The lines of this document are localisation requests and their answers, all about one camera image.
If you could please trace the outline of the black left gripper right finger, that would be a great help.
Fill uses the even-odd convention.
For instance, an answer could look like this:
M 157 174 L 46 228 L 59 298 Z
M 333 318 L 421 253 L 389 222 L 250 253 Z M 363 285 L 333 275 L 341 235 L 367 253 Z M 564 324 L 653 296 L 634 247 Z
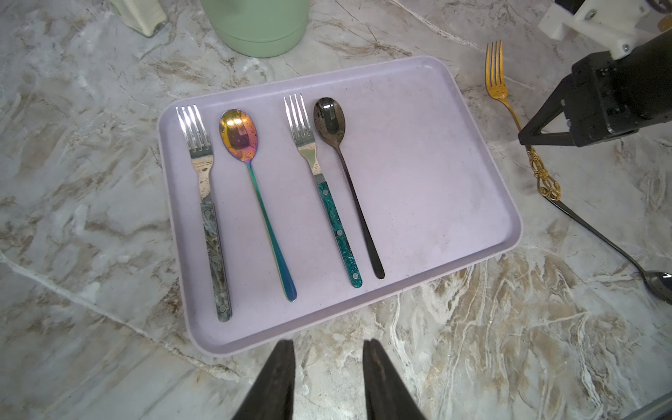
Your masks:
M 364 341 L 362 362 L 368 419 L 425 419 L 380 341 Z

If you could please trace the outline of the green handle silver fork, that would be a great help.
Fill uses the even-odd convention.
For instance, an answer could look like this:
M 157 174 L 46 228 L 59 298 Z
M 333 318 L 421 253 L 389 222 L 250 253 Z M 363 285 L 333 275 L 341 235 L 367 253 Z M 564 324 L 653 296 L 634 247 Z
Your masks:
M 338 210 L 334 203 L 327 180 L 317 158 L 317 144 L 313 127 L 309 121 L 306 104 L 302 94 L 290 94 L 283 98 L 285 112 L 290 125 L 290 133 L 299 154 L 306 160 L 318 188 L 318 195 L 322 200 L 328 220 L 331 224 L 334 239 L 339 247 L 339 253 L 348 272 L 348 280 L 353 288 L 362 287 L 362 275 L 355 261 L 355 256 L 348 242 L 348 238 L 341 222 Z

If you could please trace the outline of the grey marbled handle fork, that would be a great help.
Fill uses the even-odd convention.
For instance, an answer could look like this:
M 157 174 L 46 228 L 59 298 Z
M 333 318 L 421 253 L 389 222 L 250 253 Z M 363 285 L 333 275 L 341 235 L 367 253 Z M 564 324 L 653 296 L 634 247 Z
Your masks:
M 178 106 L 175 110 L 180 129 L 185 137 L 192 167 L 198 177 L 199 198 L 201 200 L 199 208 L 201 209 L 206 252 L 208 252 L 209 269 L 214 289 L 215 310 L 218 320 L 227 322 L 232 318 L 233 310 L 215 202 L 212 198 L 210 174 L 215 163 L 213 147 L 196 105 Z

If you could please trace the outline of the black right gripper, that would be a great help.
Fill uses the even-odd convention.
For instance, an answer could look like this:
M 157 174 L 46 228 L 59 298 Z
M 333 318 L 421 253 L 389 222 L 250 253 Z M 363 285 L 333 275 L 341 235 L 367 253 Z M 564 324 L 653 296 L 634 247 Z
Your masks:
M 565 112 L 570 131 L 542 133 Z M 572 66 L 540 110 L 520 130 L 524 146 L 584 147 L 671 121 L 671 32 L 633 49 L 622 59 L 595 52 Z

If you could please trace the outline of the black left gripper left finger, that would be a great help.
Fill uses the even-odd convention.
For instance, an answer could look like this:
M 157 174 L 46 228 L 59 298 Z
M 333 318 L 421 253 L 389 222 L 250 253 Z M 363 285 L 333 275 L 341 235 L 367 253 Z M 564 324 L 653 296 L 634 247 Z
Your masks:
M 293 341 L 278 341 L 233 419 L 292 419 L 295 376 Z

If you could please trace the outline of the dark metal spoon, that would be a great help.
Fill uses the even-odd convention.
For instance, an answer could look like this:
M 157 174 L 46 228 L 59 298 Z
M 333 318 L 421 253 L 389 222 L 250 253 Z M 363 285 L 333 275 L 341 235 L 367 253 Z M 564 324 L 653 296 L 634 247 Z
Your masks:
M 318 99 L 314 105 L 313 120 L 323 141 L 332 146 L 338 155 L 339 162 L 341 162 L 342 171 L 345 174 L 346 181 L 348 182 L 350 193 L 353 198 L 353 203 L 355 203 L 355 209 L 361 226 L 360 229 L 362 230 L 372 269 L 377 278 L 384 279 L 386 273 L 383 267 L 383 263 L 381 262 L 381 258 L 379 256 L 375 242 L 371 236 L 369 225 L 367 224 L 364 213 L 362 212 L 362 207 L 360 206 L 360 201 L 355 190 L 354 182 L 348 170 L 346 159 L 344 158 L 341 151 L 341 144 L 344 140 L 346 132 L 346 118 L 344 111 L 341 108 L 341 105 L 333 98 L 322 97 Z

